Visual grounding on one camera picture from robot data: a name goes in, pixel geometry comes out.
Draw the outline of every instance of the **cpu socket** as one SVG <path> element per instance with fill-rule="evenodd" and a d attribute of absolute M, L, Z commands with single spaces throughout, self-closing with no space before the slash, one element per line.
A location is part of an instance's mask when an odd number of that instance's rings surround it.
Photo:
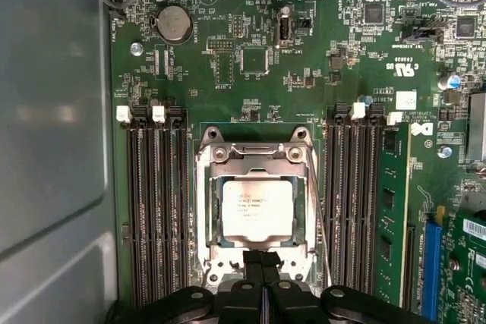
<path fill-rule="evenodd" d="M 216 287 L 241 277 L 244 250 L 279 254 L 280 273 L 305 280 L 317 259 L 317 154 L 307 128 L 289 142 L 226 142 L 205 130 L 196 156 L 197 249 Z"/>

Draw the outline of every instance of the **metal socket frame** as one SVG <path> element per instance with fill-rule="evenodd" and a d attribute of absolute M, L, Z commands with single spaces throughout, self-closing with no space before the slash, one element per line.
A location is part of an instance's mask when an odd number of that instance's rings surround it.
<path fill-rule="evenodd" d="M 208 181 L 224 177 L 252 179 L 251 172 L 255 169 L 264 170 L 267 178 L 297 177 L 304 182 L 305 243 L 292 247 L 268 247 L 270 252 L 277 252 L 284 262 L 281 273 L 288 273 L 291 279 L 305 279 L 312 263 L 317 260 L 316 226 L 320 216 L 317 215 L 317 154 L 309 130 L 297 127 L 289 142 L 285 143 L 230 143 L 224 141 L 217 127 L 209 127 L 204 131 L 196 155 L 197 254 L 209 278 L 209 286 L 217 286 L 225 274 L 234 274 L 235 268 L 242 268 L 242 252 L 249 247 L 207 246 L 207 232 L 211 234 L 213 231 L 212 219 L 207 226 L 207 215 L 212 216 L 213 206 L 212 201 L 207 201 L 211 200 L 207 191 Z"/>

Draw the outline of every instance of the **blue pcie slot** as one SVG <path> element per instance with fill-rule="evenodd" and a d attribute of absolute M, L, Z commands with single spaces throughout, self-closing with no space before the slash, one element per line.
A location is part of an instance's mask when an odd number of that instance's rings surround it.
<path fill-rule="evenodd" d="M 435 321 L 440 281 L 440 240 L 442 227 L 435 222 L 425 226 L 424 287 L 422 289 L 422 316 Z"/>

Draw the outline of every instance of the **white slot latch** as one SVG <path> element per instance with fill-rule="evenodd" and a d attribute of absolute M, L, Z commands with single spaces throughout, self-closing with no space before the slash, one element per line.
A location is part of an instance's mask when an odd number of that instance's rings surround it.
<path fill-rule="evenodd" d="M 397 125 L 402 123 L 403 112 L 390 112 L 387 115 L 387 125 Z"/>
<path fill-rule="evenodd" d="M 116 107 L 116 120 L 120 123 L 131 122 L 130 107 L 128 105 L 117 105 Z"/>
<path fill-rule="evenodd" d="M 164 105 L 155 105 L 152 107 L 152 120 L 156 123 L 166 122 L 166 107 Z"/>
<path fill-rule="evenodd" d="M 364 118 L 366 116 L 366 105 L 363 102 L 353 102 L 349 115 L 351 115 L 352 120 Z"/>

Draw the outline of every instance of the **motherboard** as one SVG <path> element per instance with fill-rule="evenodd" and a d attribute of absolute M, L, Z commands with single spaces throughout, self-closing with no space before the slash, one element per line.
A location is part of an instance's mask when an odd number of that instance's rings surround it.
<path fill-rule="evenodd" d="M 258 249 L 315 294 L 484 322 L 485 15 L 436 0 L 112 12 L 120 298 L 216 291 Z"/>

